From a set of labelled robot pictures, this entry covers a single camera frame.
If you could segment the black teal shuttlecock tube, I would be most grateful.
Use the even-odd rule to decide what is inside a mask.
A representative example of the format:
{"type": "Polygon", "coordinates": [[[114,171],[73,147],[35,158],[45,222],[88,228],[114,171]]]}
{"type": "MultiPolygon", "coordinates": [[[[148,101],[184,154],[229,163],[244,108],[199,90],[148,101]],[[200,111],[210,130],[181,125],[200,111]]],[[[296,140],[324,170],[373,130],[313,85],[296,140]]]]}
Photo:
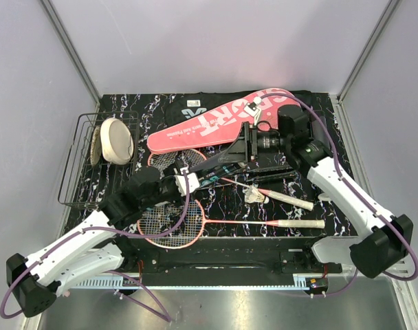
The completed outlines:
{"type": "Polygon", "coordinates": [[[233,175],[235,172],[243,169],[244,168],[241,168],[238,164],[216,164],[215,162],[209,162],[209,164],[207,164],[207,161],[204,161],[203,166],[199,164],[193,167],[181,167],[178,170],[177,175],[196,173],[200,183],[199,188],[201,188],[214,183],[221,178],[233,175]]]}

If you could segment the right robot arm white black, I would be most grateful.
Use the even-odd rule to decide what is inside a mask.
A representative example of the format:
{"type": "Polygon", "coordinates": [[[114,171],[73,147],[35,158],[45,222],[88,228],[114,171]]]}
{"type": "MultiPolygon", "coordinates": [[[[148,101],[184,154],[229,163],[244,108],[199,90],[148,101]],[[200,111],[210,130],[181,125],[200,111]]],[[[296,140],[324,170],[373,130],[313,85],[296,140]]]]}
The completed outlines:
{"type": "Polygon", "coordinates": [[[317,240],[301,255],[308,272],[317,272],[325,263],[354,266],[368,278],[387,273],[388,268],[410,256],[418,276],[418,259],[410,246],[413,222],[406,215],[396,217],[381,207],[340,167],[334,145],[325,146],[313,139],[309,131],[311,109],[298,105],[282,106],[277,111],[277,128],[260,132],[261,118],[256,101],[240,109],[241,118],[252,118],[243,124],[236,140],[223,154],[228,162],[235,154],[248,161],[260,151],[282,151],[289,165],[321,189],[345,214],[356,229],[357,237],[325,237],[317,240]]]}

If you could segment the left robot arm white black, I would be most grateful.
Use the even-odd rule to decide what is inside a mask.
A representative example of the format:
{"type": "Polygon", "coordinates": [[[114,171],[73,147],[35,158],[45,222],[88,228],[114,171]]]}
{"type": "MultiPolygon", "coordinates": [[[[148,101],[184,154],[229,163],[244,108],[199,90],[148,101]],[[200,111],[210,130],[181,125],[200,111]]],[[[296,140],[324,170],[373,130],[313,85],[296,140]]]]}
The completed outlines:
{"type": "Polygon", "coordinates": [[[142,168],[55,242],[28,256],[12,255],[6,261],[9,288],[0,306],[1,317],[37,316],[92,276],[139,267],[131,240],[147,236],[127,232],[127,228],[157,204],[188,204],[194,178],[186,168],[167,177],[161,177],[156,168],[142,168]]]}

